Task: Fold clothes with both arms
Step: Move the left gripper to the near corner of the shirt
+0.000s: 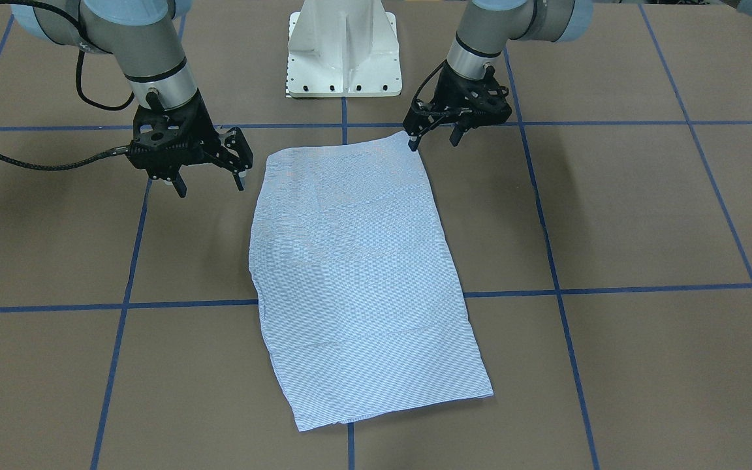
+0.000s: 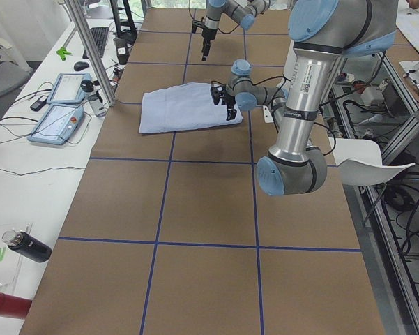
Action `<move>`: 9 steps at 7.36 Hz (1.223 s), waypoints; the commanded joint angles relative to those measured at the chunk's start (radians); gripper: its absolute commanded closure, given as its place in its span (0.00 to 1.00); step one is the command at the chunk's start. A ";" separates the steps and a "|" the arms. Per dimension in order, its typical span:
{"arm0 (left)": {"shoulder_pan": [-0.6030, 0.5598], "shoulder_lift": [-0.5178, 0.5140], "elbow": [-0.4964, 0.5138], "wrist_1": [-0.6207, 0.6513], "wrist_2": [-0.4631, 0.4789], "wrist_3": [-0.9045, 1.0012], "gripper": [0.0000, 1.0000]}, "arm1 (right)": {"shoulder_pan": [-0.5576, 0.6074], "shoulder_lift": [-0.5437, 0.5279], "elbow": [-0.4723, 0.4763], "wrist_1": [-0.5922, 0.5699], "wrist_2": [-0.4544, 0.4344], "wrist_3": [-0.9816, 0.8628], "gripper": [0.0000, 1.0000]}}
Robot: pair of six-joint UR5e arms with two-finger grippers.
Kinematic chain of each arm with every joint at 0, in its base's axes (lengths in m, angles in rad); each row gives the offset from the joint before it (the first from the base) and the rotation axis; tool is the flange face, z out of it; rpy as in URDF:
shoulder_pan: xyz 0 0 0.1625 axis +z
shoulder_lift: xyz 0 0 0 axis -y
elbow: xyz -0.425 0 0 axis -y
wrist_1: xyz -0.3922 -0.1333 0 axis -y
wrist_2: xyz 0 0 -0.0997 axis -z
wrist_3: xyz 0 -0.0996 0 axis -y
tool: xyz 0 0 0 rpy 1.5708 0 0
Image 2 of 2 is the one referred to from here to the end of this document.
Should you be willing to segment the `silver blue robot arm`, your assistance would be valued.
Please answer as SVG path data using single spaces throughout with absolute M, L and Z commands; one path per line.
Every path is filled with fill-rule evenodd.
M 327 164 L 309 141 L 321 99 L 328 93 L 333 64 L 340 57 L 359 57 L 387 50 L 395 41 L 397 1 L 297 1 L 289 18 L 296 62 L 288 93 L 254 85 L 251 65 L 238 59 L 231 77 L 213 101 L 249 111 L 266 105 L 277 113 L 276 143 L 258 160 L 263 192 L 272 196 L 316 191 L 326 180 Z
M 230 17 L 242 29 L 248 30 L 254 24 L 258 14 L 263 14 L 274 3 L 275 1 L 270 0 L 254 0 L 248 1 L 247 6 L 241 6 L 237 1 L 232 0 L 210 0 L 206 7 L 205 17 L 192 21 L 192 33 L 195 33 L 197 28 L 202 29 L 201 60 L 206 61 L 209 55 L 211 42 L 215 40 L 223 14 Z

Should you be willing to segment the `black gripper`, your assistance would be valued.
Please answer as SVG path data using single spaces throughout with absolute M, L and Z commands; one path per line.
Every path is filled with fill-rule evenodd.
M 217 35 L 217 29 L 210 29 L 208 27 L 203 27 L 202 30 L 202 36 L 203 36 L 203 43 L 202 43 L 202 49 L 201 49 L 201 60 L 206 61 L 207 56 L 210 54 L 211 50 L 211 41 L 215 40 L 215 37 Z
M 233 121 L 236 118 L 237 110 L 235 109 L 235 97 L 228 94 L 226 91 L 220 93 L 220 101 L 223 106 L 227 108 L 226 121 Z

